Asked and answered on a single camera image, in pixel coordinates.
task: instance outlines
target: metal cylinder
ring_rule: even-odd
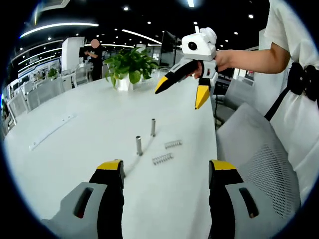
[[[137,155],[141,156],[143,154],[142,152],[142,143],[141,143],[141,137],[136,136],[136,149],[137,149]]]
[[[155,119],[152,119],[151,136],[155,137]]]

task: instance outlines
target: black strap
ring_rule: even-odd
[[[274,102],[274,104],[271,106],[271,108],[268,110],[268,112],[265,114],[265,118],[270,121],[271,118],[274,116],[274,114],[276,113],[277,109],[279,108],[279,105],[281,104],[281,102],[283,101],[284,97],[286,96],[286,94],[288,93],[290,89],[288,88],[288,86],[280,93],[280,95],[278,96],[278,98],[276,99],[276,101]]]
[[[296,95],[301,95],[305,92],[310,100],[317,100],[319,108],[319,71],[314,66],[308,66],[303,70],[299,63],[294,62],[289,72],[287,87],[280,93],[265,114],[265,118],[268,121],[272,119],[288,91],[292,91]]]

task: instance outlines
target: desk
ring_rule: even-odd
[[[211,102],[194,109],[195,79],[155,95],[158,80],[117,92],[101,79],[22,115],[4,143],[12,175],[36,217],[52,218],[61,199],[89,181],[101,163],[122,159],[126,171],[137,157],[140,135],[144,153],[124,182],[123,238],[208,238],[208,161],[217,158]],[[43,131],[69,114],[76,117],[29,150]],[[183,145],[165,149],[164,143],[177,139]],[[152,158],[169,152],[174,159],[152,164]]]

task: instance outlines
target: white shirt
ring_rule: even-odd
[[[302,21],[283,0],[270,0],[265,37],[290,52],[303,68],[319,70],[319,55]],[[288,92],[271,119],[278,138],[288,152],[297,173],[302,203],[308,197],[319,172],[319,109],[304,94]]]

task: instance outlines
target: metal spring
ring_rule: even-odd
[[[181,140],[175,140],[175,141],[166,143],[165,144],[165,149],[172,148],[172,147],[175,147],[175,146],[178,146],[178,145],[182,145],[182,141]]]
[[[154,165],[158,165],[160,163],[163,163],[163,162],[168,161],[169,159],[173,159],[173,158],[174,158],[173,154],[168,153],[168,154],[162,155],[160,157],[153,158],[152,161],[153,161]]]

